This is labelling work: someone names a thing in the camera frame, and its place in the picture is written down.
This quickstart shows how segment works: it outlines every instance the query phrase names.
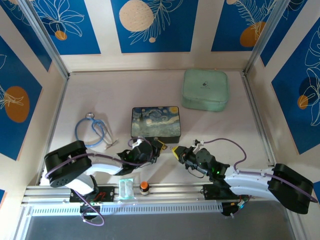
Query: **mint green pouch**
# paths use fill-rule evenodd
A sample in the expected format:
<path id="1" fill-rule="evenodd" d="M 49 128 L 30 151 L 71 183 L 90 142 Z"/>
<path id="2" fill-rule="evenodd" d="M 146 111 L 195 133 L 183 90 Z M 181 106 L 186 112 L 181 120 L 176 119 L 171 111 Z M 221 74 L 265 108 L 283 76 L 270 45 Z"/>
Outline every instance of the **mint green pouch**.
<path id="1" fill-rule="evenodd" d="M 229 95 L 228 77 L 223 71 L 185 71 L 182 86 L 182 106 L 185 108 L 221 112 Z"/>

